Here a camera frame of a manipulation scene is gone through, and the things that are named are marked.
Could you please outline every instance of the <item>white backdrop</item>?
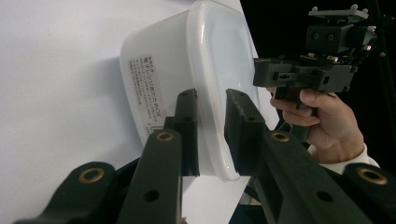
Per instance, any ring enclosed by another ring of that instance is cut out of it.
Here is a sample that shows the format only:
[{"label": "white backdrop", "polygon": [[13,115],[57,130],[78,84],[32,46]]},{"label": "white backdrop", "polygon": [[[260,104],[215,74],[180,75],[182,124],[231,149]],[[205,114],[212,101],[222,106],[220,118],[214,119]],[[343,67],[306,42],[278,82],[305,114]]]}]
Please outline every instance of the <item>white backdrop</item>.
[{"label": "white backdrop", "polygon": [[[242,11],[239,1],[220,1]],[[188,10],[192,0],[21,0],[0,5],[0,223],[38,216],[75,168],[116,169],[142,144],[120,73],[134,30]],[[277,122],[262,92],[268,126]],[[248,181],[185,178],[183,217],[228,223]]]}]

